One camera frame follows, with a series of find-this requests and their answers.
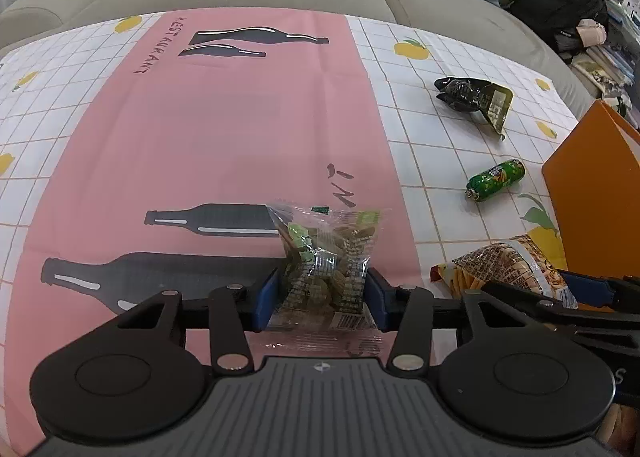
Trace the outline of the pink checked tablecloth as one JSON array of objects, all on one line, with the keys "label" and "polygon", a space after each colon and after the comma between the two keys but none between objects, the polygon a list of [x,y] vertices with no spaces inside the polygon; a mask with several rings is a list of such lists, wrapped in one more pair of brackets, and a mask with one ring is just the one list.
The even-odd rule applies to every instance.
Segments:
[{"label": "pink checked tablecloth", "polygon": [[[514,93],[504,139],[434,81]],[[273,202],[388,208],[371,260],[392,284],[525,233],[555,238],[541,168],[576,126],[553,82],[462,41],[291,9],[143,14],[60,32],[1,62],[1,443],[42,432],[36,365],[187,269],[116,277],[136,252],[279,258],[250,220]],[[474,202],[509,159],[525,177]]]}]

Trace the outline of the green sausage stick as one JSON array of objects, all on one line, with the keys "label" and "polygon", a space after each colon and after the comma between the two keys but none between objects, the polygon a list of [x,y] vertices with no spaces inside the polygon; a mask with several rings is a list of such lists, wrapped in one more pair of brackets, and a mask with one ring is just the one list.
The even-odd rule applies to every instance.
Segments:
[{"label": "green sausage stick", "polygon": [[525,174],[526,168],[520,159],[509,159],[473,176],[466,183],[465,196],[474,202],[484,202],[520,182]]}]

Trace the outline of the orange storage box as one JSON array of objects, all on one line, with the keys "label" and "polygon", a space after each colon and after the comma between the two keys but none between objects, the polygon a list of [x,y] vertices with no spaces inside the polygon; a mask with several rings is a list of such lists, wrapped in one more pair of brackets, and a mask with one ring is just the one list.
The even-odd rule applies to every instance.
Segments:
[{"label": "orange storage box", "polygon": [[639,132],[597,100],[542,166],[568,268],[639,275]]}]

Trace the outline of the black backpack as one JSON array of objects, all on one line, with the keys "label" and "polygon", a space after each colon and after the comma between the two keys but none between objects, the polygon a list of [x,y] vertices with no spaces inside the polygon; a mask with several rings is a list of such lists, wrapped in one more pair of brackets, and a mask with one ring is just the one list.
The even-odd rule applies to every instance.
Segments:
[{"label": "black backpack", "polygon": [[608,39],[605,0],[512,0],[506,10],[567,62]]}]

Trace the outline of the clear green candy bag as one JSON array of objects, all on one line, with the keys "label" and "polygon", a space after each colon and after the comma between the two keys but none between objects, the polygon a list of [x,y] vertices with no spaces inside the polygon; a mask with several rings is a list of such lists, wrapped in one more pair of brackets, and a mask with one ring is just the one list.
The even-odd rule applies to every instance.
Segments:
[{"label": "clear green candy bag", "polygon": [[267,206],[285,252],[279,303],[269,327],[320,331],[363,315],[364,284],[390,209]]}]

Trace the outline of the black snack packet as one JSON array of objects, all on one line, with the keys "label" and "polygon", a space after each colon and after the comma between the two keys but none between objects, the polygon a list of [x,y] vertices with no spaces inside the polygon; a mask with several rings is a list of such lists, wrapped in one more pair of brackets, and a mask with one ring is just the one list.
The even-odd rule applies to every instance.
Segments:
[{"label": "black snack packet", "polygon": [[514,99],[511,89],[480,79],[444,77],[434,81],[436,98],[453,110],[480,113],[500,139],[504,139],[506,116]]}]

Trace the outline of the orange patterned snack bag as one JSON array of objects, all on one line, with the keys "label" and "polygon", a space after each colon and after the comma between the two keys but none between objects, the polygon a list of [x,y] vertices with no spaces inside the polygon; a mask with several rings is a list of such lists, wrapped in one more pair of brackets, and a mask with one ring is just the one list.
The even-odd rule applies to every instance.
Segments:
[{"label": "orange patterned snack bag", "polygon": [[558,300],[567,309],[578,308],[561,273],[528,235],[492,243],[431,268],[431,282],[444,284],[454,298],[490,281]]}]

